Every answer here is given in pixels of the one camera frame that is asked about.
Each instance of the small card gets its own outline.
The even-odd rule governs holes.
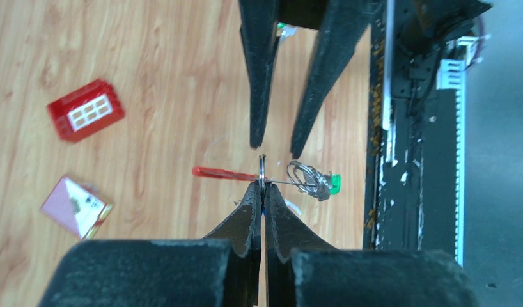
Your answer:
[[[80,239],[90,239],[112,207],[93,188],[63,176],[43,203],[41,211]]]

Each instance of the green object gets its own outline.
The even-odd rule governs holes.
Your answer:
[[[332,175],[331,176],[331,188],[329,189],[329,194],[335,195],[341,191],[341,175]]]

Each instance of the green connector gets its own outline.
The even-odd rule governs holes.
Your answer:
[[[332,175],[331,176],[331,188],[329,189],[329,194],[335,195],[341,190],[341,175]]]

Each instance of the wooden table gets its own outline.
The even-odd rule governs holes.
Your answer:
[[[37,304],[79,239],[39,208],[60,176],[96,185],[116,204],[96,238],[198,238],[235,207],[245,182],[193,178],[194,165],[286,178],[290,136],[315,32],[279,52],[263,146],[249,147],[249,83],[236,0],[0,0],[0,306]],[[301,161],[340,173],[319,203],[283,196],[339,248],[361,248],[370,34],[325,100]],[[98,78],[125,119],[70,144],[45,106]],[[260,275],[265,283],[265,275]],[[260,287],[265,305],[265,285]]]

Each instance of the red handle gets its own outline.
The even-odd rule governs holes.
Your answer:
[[[192,168],[192,175],[197,177],[209,177],[217,179],[232,179],[240,181],[256,181],[258,176],[245,173],[236,173],[234,171],[226,171],[219,168],[202,168],[201,166],[194,166]]]

